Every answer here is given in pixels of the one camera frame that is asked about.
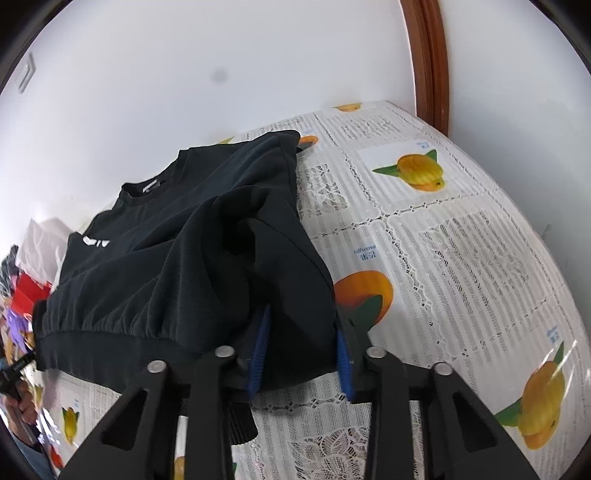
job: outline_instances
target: purple object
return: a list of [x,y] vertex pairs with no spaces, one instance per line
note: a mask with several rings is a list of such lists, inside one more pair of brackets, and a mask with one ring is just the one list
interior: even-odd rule
[[21,317],[18,313],[14,313],[10,308],[4,311],[4,316],[6,317],[6,323],[10,328],[10,337],[12,338],[12,341],[26,353],[28,349],[21,332],[28,331],[28,321],[25,317]]

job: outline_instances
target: hand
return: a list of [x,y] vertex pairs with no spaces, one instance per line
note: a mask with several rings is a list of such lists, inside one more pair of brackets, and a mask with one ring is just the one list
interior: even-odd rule
[[[22,413],[22,419],[25,423],[29,425],[34,425],[37,421],[37,411],[35,410],[35,405],[33,403],[33,395],[29,392],[29,386],[27,382],[24,380],[17,381],[17,390],[21,396],[21,402],[19,403],[16,399],[12,398],[9,395],[4,397],[4,404],[8,407],[14,408],[14,410],[20,410]],[[23,443],[27,445],[31,445],[27,434],[23,431],[18,418],[18,412],[13,411],[12,408],[8,408],[8,415],[9,415],[9,426],[12,430],[13,434]]]

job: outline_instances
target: white wall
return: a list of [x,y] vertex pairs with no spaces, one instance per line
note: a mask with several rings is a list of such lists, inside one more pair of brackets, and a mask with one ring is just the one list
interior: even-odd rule
[[74,0],[0,95],[0,257],[30,217],[77,228],[181,148],[325,106],[414,111],[397,1]]
[[450,137],[513,198],[591,333],[591,75],[528,0],[440,0]]

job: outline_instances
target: person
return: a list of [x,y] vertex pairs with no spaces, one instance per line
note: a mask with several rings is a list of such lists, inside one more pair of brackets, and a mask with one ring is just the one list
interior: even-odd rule
[[22,415],[22,419],[29,425],[35,425],[37,422],[37,411],[33,403],[33,395],[29,391],[27,382],[19,380],[17,390],[21,396],[20,403],[10,395],[5,395],[2,399],[8,413],[8,427],[14,437],[19,450],[29,462],[29,465],[35,470],[41,480],[55,480],[51,471],[49,460],[43,453],[43,447],[39,442],[31,442],[16,415]]

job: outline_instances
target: mattress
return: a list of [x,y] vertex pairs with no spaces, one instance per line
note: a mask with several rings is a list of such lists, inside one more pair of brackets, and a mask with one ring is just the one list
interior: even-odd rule
[[[298,214],[337,302],[382,295],[372,343],[409,364],[449,363],[540,478],[559,478],[591,433],[591,352],[558,266],[511,199],[449,139],[386,101],[224,142],[282,129],[303,137]],[[66,463],[118,395],[62,372],[31,380],[47,444]],[[411,411],[422,478],[420,413]],[[232,448],[237,478],[363,478],[371,408],[349,404],[336,374],[260,394],[252,412],[259,435]]]

